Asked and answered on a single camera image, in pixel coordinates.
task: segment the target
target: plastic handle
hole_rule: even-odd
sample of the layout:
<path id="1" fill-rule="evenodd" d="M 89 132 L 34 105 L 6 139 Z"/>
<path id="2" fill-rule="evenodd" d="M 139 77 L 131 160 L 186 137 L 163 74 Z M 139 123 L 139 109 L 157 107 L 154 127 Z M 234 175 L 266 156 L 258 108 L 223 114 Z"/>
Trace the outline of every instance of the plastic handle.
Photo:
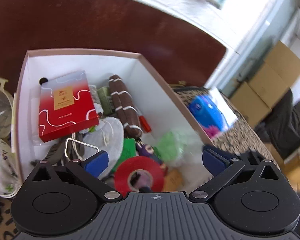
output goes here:
<path id="1" fill-rule="evenodd" d="M 9 82 L 9 80 L 0 78 L 0 90 L 4 91 L 4 84 Z"/>

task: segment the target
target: gold label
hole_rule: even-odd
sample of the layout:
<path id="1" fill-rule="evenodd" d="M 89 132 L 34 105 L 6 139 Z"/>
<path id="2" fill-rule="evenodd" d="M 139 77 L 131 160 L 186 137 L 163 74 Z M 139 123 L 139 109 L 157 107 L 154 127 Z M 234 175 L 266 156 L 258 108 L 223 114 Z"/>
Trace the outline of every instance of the gold label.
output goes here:
<path id="1" fill-rule="evenodd" d="M 74 104 L 72 86 L 53 91 L 54 110 Z"/>

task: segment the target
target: eye logo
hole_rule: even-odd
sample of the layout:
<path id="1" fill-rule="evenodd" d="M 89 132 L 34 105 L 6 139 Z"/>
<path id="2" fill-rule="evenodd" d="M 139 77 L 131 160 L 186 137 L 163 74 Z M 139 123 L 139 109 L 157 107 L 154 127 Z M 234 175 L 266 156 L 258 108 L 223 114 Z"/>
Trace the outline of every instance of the eye logo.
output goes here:
<path id="1" fill-rule="evenodd" d="M 161 199 L 161 196 L 155 195 L 153 198 L 154 198 L 156 201 L 158 201 L 159 199 Z"/>

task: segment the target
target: translucent container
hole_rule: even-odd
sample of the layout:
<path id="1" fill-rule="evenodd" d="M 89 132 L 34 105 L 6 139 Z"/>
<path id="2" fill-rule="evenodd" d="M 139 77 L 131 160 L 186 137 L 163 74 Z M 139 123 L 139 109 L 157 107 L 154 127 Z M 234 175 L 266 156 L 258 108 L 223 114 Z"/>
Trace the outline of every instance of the translucent container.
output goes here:
<path id="1" fill-rule="evenodd" d="M 11 131 L 13 97 L 4 90 L 7 79 L 0 78 L 0 138 L 5 138 Z"/>

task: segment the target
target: ribbed surface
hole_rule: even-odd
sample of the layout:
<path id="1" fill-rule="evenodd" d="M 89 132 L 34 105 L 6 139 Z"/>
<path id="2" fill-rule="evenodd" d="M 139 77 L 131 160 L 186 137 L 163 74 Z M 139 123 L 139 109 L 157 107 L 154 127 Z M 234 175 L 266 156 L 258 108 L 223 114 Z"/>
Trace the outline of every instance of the ribbed surface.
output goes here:
<path id="1" fill-rule="evenodd" d="M 119 203 L 103 206 L 97 218 L 85 228 L 56 240 L 252 240 L 227 228 L 207 204 L 188 201 L 183 193 L 130 193 Z M 21 233 L 16 240 L 34 240 Z M 297 240 L 293 233 L 273 240 Z"/>

